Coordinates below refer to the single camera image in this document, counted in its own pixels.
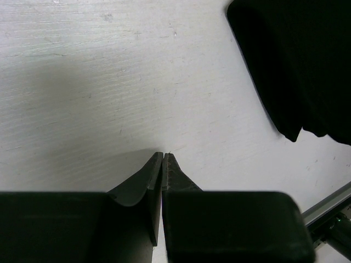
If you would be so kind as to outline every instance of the black object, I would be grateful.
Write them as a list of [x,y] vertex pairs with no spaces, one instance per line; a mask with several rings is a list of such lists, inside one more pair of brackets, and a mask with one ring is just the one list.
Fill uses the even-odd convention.
[[201,191],[165,154],[163,225],[168,258],[184,262],[314,262],[294,201],[278,192]]
[[155,153],[108,193],[1,193],[0,262],[151,263],[161,189],[170,262],[315,259],[289,196],[202,191],[174,155]]
[[228,20],[278,131],[351,144],[351,1],[234,0]]
[[162,160],[109,193],[1,193],[0,262],[151,262]]

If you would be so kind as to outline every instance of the white wooden surface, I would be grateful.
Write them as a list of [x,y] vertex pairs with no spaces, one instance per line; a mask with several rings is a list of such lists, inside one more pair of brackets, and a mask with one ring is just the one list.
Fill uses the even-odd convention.
[[302,211],[348,183],[349,146],[273,128],[228,4],[0,1],[0,190],[106,191],[155,151],[203,189],[280,190]]

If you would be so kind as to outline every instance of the black fabric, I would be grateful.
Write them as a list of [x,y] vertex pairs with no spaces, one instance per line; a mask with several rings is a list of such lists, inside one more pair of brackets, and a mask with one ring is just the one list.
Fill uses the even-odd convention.
[[234,0],[228,20],[278,131],[351,145],[351,1]]

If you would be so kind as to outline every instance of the black cloth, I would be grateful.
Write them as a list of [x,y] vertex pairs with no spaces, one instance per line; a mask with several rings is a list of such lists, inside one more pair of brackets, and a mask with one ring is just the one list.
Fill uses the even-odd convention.
[[228,20],[278,131],[351,145],[351,1],[234,0]]

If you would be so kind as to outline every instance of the white table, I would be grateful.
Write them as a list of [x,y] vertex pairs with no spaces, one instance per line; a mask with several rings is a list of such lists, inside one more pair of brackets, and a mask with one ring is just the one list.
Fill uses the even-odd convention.
[[2,0],[0,190],[107,191],[155,151],[205,190],[279,190],[302,211],[348,183],[351,147],[272,126],[228,4]]

